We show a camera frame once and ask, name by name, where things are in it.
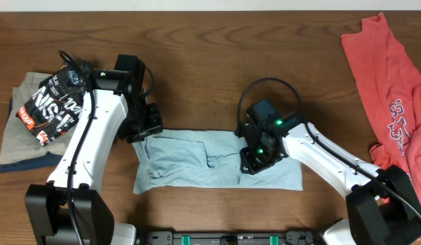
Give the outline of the light blue t-shirt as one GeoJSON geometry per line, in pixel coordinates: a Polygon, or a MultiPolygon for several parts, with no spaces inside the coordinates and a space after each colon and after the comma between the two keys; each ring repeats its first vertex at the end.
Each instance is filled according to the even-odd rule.
{"type": "Polygon", "coordinates": [[[165,129],[133,147],[139,159],[134,193],[163,186],[301,191],[301,163],[283,159],[250,175],[241,172],[243,138],[231,131],[165,129]]]}

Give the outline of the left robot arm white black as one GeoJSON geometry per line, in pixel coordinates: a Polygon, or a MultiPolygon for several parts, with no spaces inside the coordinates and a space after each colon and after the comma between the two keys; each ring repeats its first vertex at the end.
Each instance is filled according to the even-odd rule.
{"type": "Polygon", "coordinates": [[[142,87],[151,71],[136,55],[120,54],[114,69],[87,69],[65,51],[61,57],[88,88],[82,114],[60,163],[45,184],[32,184],[25,195],[37,244],[139,244],[134,225],[118,223],[102,199],[106,161],[115,138],[129,143],[162,132],[152,90],[142,87]]]}

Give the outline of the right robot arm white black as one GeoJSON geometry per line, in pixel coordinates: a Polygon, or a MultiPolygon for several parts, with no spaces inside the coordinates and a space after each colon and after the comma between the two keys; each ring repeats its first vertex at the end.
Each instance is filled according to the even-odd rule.
{"type": "Polygon", "coordinates": [[[421,204],[400,167],[360,160],[297,114],[282,116],[267,99],[238,122],[241,169],[258,174],[292,158],[305,164],[345,199],[347,218],[320,235],[325,244],[412,244],[421,238],[421,204]]]}

